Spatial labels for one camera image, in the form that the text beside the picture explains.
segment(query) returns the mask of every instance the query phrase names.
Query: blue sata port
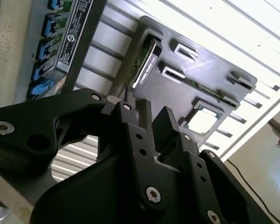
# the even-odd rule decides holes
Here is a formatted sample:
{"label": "blue sata port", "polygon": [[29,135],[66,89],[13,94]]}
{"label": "blue sata port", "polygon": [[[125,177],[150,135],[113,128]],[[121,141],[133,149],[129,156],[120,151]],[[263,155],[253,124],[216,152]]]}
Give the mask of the blue sata port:
{"label": "blue sata port", "polygon": [[54,38],[48,37],[46,39],[42,39],[39,42],[38,51],[36,54],[37,60],[42,61],[50,55],[50,47],[52,46],[54,40]]}
{"label": "blue sata port", "polygon": [[40,95],[44,93],[46,90],[52,88],[54,86],[54,81],[47,79],[47,78],[42,78],[42,80],[36,84],[32,90],[31,90],[31,95]]}
{"label": "blue sata port", "polygon": [[54,11],[63,9],[63,0],[49,0],[48,8]]}
{"label": "blue sata port", "polygon": [[45,76],[49,71],[51,71],[52,68],[54,68],[55,59],[56,57],[45,59],[42,62],[36,62],[33,67],[31,80],[36,81],[40,77]]}
{"label": "blue sata port", "polygon": [[42,28],[42,36],[48,37],[56,32],[57,20],[61,19],[58,13],[47,14]]}
{"label": "blue sata port", "polygon": [[55,56],[58,53],[60,44],[61,41],[57,42],[57,39],[53,37],[42,39],[38,45],[36,59],[38,61],[43,61],[46,58],[49,59]]}

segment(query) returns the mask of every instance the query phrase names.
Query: black cable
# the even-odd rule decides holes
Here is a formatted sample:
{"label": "black cable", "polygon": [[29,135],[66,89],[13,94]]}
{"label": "black cable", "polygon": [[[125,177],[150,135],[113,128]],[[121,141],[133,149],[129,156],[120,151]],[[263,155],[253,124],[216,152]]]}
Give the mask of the black cable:
{"label": "black cable", "polygon": [[280,224],[280,220],[276,216],[274,216],[273,213],[271,213],[271,211],[268,209],[266,203],[261,199],[261,197],[256,193],[256,191],[251,187],[251,185],[246,181],[246,179],[243,177],[241,171],[239,171],[238,167],[236,165],[234,165],[230,160],[227,160],[227,161],[238,171],[238,174],[243,179],[243,181],[247,184],[247,186],[251,189],[251,191],[256,195],[256,197],[261,201],[261,203],[265,207],[267,213],[269,213]]}

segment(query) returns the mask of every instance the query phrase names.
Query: silver bolt head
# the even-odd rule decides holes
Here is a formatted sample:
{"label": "silver bolt head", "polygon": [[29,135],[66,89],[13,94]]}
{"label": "silver bolt head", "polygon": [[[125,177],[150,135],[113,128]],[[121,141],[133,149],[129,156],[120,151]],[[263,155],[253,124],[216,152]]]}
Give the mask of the silver bolt head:
{"label": "silver bolt head", "polygon": [[127,110],[131,110],[132,109],[128,104],[123,104],[123,107],[126,108]]}
{"label": "silver bolt head", "polygon": [[209,153],[209,155],[210,155],[210,157],[213,158],[213,159],[216,158],[215,155],[214,155],[213,153]]}
{"label": "silver bolt head", "polygon": [[149,201],[151,201],[152,203],[157,204],[160,203],[161,201],[161,195],[156,188],[148,187],[146,189],[146,196],[149,199]]}
{"label": "silver bolt head", "polygon": [[187,136],[186,134],[184,135],[184,137],[186,138],[186,140],[191,141],[191,138],[189,136]]}
{"label": "silver bolt head", "polygon": [[208,210],[207,211],[207,216],[209,217],[210,221],[213,223],[213,224],[221,224],[221,221],[218,217],[218,215],[211,211],[211,210]]}
{"label": "silver bolt head", "polygon": [[0,121],[0,135],[8,135],[14,132],[14,126],[7,121]]}
{"label": "silver bolt head", "polygon": [[101,99],[101,97],[99,97],[97,94],[94,94],[94,93],[91,95],[91,97],[94,98],[95,100]]}

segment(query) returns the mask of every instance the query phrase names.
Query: ssd drive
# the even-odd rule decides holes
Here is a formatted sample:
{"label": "ssd drive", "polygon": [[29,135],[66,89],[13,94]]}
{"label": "ssd drive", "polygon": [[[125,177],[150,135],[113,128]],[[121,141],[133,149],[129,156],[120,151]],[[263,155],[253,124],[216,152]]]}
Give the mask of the ssd drive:
{"label": "ssd drive", "polygon": [[130,73],[130,80],[132,81],[130,85],[134,88],[135,94],[142,89],[161,52],[161,42],[152,35],[148,35]]}

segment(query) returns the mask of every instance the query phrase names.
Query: blue connector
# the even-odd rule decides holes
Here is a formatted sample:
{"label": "blue connector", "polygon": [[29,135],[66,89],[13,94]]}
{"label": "blue connector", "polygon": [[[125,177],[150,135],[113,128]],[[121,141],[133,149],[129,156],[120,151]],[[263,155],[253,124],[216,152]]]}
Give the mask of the blue connector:
{"label": "blue connector", "polygon": [[50,47],[54,42],[54,38],[48,37],[39,42],[36,59],[42,61],[50,56]]}
{"label": "blue connector", "polygon": [[31,76],[32,81],[37,81],[41,76],[45,76],[55,65],[56,57],[45,59],[34,64]]}
{"label": "blue connector", "polygon": [[61,19],[61,15],[57,13],[48,14],[45,17],[45,22],[42,28],[42,36],[48,37],[56,32],[57,20]]}
{"label": "blue connector", "polygon": [[46,90],[48,90],[49,88],[52,88],[53,86],[54,86],[53,80],[43,78],[43,80],[39,84],[33,87],[31,91],[31,95],[40,95]]}
{"label": "blue connector", "polygon": [[48,8],[54,11],[63,9],[63,0],[49,0]]}

